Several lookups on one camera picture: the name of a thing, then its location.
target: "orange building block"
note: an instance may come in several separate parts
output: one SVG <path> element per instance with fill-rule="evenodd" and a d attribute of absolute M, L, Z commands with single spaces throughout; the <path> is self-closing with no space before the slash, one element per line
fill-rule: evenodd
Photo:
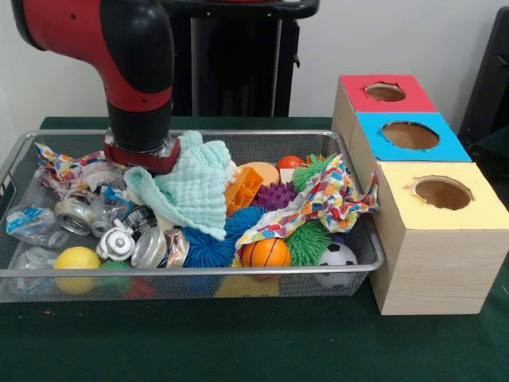
<path fill-rule="evenodd" d="M 235 176 L 235 183 L 224 192 L 227 216 L 249 207 L 262 183 L 263 178 L 255 170 L 251 167 L 244 167 L 242 172 Z"/>

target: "soccer ball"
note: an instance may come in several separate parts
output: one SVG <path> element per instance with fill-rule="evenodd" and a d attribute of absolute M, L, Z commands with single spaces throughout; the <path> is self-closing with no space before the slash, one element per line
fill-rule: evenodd
<path fill-rule="evenodd" d="M 344 244 L 330 244 L 318 263 L 321 267 L 328 265 L 357 265 L 357 258 L 352 250 Z M 316 273 L 315 279 L 324 288 L 344 289 L 356 280 L 355 273 Z"/>

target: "white wall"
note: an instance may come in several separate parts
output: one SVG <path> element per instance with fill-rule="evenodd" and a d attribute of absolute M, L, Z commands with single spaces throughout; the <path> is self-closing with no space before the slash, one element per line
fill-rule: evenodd
<path fill-rule="evenodd" d="M 496 11 L 505 4 L 322 0 L 320 12 L 301 21 L 291 115 L 332 115 L 341 72 L 405 72 L 417 75 L 457 129 Z M 27 45 L 7 0 L 0 0 L 0 49 L 0 161 L 14 137 L 37 129 L 46 115 L 106 115 L 94 69 Z"/>
<path fill-rule="evenodd" d="M 340 73 L 414 74 L 454 130 L 504 0 L 322 0 L 301 21 L 292 115 L 331 115 Z"/>

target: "green table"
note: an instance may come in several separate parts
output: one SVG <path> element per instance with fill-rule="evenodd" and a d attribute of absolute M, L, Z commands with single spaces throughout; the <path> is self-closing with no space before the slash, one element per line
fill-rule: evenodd
<path fill-rule="evenodd" d="M 328 129 L 330 119 L 174 119 L 177 129 Z M 104 128 L 46 119 L 42 128 Z M 1 381 L 509 380 L 509 271 L 476 316 L 381 317 L 353 298 L 0 306 Z"/>

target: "red ball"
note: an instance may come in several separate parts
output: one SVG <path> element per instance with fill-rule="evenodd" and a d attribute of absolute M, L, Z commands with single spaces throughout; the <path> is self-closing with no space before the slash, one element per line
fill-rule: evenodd
<path fill-rule="evenodd" d="M 283 157 L 279 159 L 278 164 L 276 165 L 276 169 L 278 171 L 280 169 L 295 169 L 300 165 L 303 165 L 304 161 L 300 159 L 299 157 L 296 157 L 294 155 L 288 155 L 286 157 Z"/>

